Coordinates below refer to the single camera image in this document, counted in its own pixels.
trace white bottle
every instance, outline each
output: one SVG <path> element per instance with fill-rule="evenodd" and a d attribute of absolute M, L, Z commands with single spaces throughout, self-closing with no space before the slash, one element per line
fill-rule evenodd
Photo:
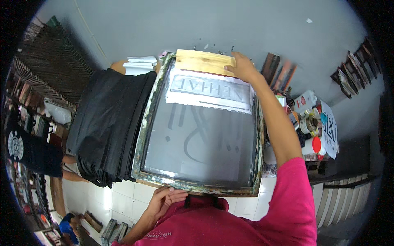
<path fill-rule="evenodd" d="M 307 90 L 294 100 L 294 111 L 300 114 L 309 108 L 313 108 L 317 100 L 318 98 L 315 96 L 315 93 Z"/>

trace screen printing frame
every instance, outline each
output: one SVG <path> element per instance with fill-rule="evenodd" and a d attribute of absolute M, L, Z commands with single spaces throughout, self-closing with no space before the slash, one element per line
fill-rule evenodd
<path fill-rule="evenodd" d="M 176 189 L 183 189 L 186 191 L 193 192 L 194 194 L 215 194 L 218 196 L 233 196 L 233 197 L 252 197 L 258 196 L 261 174 L 262 174 L 262 162 L 263 162 L 263 151 L 264 151 L 264 120 L 262 116 L 262 110 L 258 98 L 255 97 L 255 105 L 253 110 L 256 113 L 256 149 L 254 150 L 255 159 L 252 163 L 251 169 L 251 186 L 240 187 L 237 190 L 228 189 L 227 187 L 220 185 L 203 184 L 194 181 L 178 180 L 176 178 L 169 178 L 160 176 L 157 174 L 151 174 L 144 172 L 142 168 L 145 165 L 145 156 L 148 149 L 148 143 L 153 127 L 153 121 L 155 118 L 155 112 L 158 106 L 159 95 L 164 89 L 163 82 L 168 76 L 168 70 L 170 64 L 176 59 L 175 53 L 168 53 L 165 57 L 163 66 L 161 67 L 156 80 L 153 84 L 151 94 L 149 96 L 147 105 L 145 107 L 144 114 L 142 116 L 141 125 L 136 141 L 136 148 L 134 150 L 134 157 L 132 160 L 131 177 L 140 180 L 142 183 L 150 183 L 153 186 L 164 185 L 172 186 Z"/>

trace white plastic bag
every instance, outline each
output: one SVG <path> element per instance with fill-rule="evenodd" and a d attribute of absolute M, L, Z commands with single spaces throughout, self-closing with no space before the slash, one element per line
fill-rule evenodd
<path fill-rule="evenodd" d="M 45 111 L 52 115 L 53 119 L 59 124 L 66 124 L 71 121 L 71 112 L 62 107 L 50 103 L 49 98 L 44 98 Z"/>

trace person in blue shirt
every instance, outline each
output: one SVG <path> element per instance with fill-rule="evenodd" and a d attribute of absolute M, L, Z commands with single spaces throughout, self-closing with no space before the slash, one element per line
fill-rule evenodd
<path fill-rule="evenodd" d="M 84 216 L 83 215 L 78 215 L 75 216 L 72 213 L 66 214 L 64 218 L 61 220 L 59 224 L 59 230 L 62 233 L 63 237 L 68 237 L 73 244 L 78 245 L 78 239 L 79 233 L 78 233 L 78 226 L 81 226 L 81 221 Z"/>

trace black t-shirt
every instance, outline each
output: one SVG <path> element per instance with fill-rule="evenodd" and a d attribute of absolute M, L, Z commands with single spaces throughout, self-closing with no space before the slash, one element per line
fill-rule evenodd
<path fill-rule="evenodd" d="M 18 112 L 13 110 L 6 121 L 6 152 L 12 161 L 24 164 L 38 174 L 61 177 L 63 153 L 60 148 L 32 136 L 18 125 Z"/>

